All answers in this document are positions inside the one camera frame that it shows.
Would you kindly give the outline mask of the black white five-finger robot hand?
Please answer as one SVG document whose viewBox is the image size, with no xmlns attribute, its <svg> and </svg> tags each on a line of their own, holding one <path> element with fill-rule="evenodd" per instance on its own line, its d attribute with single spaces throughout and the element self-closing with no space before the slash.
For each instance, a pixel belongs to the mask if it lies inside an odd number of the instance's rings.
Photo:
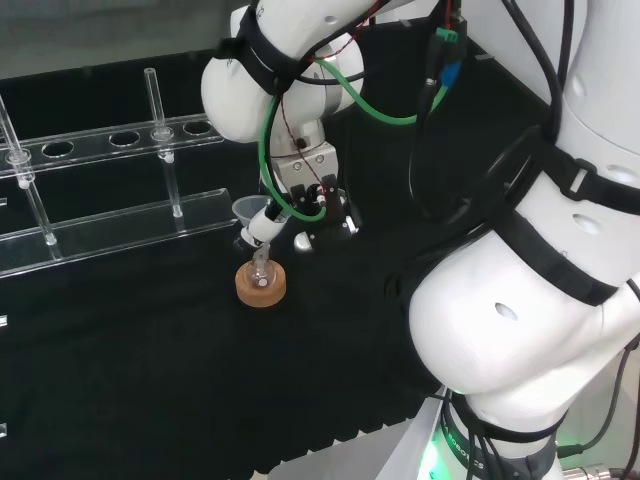
<svg viewBox="0 0 640 480">
<path fill-rule="evenodd" d="M 360 226 L 346 192 L 333 179 L 307 188 L 296 185 L 290 192 L 274 187 L 241 197 L 232 203 L 232 213 L 241 223 L 236 244 L 246 251 L 274 243 L 291 222 L 299 224 L 294 248 L 301 253 L 328 251 Z"/>
</svg>

